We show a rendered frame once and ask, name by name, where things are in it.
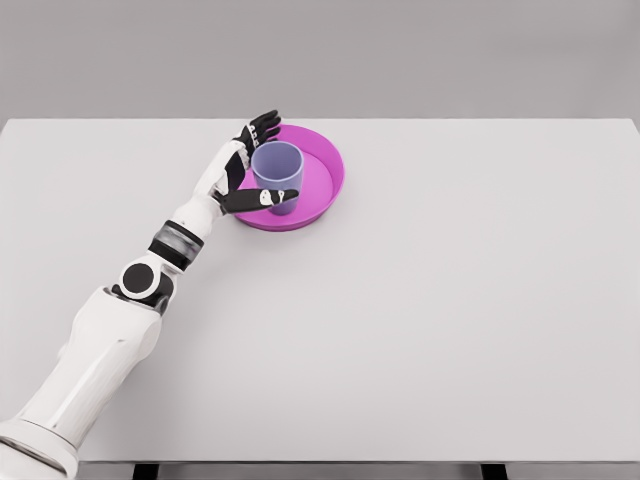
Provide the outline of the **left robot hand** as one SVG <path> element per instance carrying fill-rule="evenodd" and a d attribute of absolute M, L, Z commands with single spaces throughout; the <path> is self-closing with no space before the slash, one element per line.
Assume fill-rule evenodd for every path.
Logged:
<path fill-rule="evenodd" d="M 214 200 L 223 214 L 265 210 L 297 199 L 300 187 L 240 189 L 255 151 L 276 140 L 281 130 L 280 123 L 277 110 L 248 121 L 238 135 L 221 147 L 198 181 L 194 193 Z"/>

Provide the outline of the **lavender plastic cup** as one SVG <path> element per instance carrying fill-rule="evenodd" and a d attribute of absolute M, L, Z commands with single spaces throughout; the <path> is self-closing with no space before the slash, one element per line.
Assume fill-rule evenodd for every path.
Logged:
<path fill-rule="evenodd" d="M 259 188 L 284 192 L 283 199 L 269 208 L 273 214 L 287 215 L 296 209 L 304 175 L 304 156 L 297 146 L 285 141 L 259 146 L 251 158 L 251 171 Z"/>

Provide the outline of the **magenta round plate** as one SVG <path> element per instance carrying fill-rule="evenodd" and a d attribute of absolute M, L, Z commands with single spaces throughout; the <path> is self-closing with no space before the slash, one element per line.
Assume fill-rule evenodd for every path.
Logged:
<path fill-rule="evenodd" d="M 283 125 L 278 141 L 292 143 L 304 156 L 302 190 L 296 209 L 287 215 L 275 215 L 267 209 L 241 213 L 236 218 L 257 229 L 285 232 L 313 223 L 332 205 L 342 189 L 345 168 L 337 148 L 314 130 L 297 125 Z M 258 187 L 252 171 L 249 171 L 242 186 Z"/>

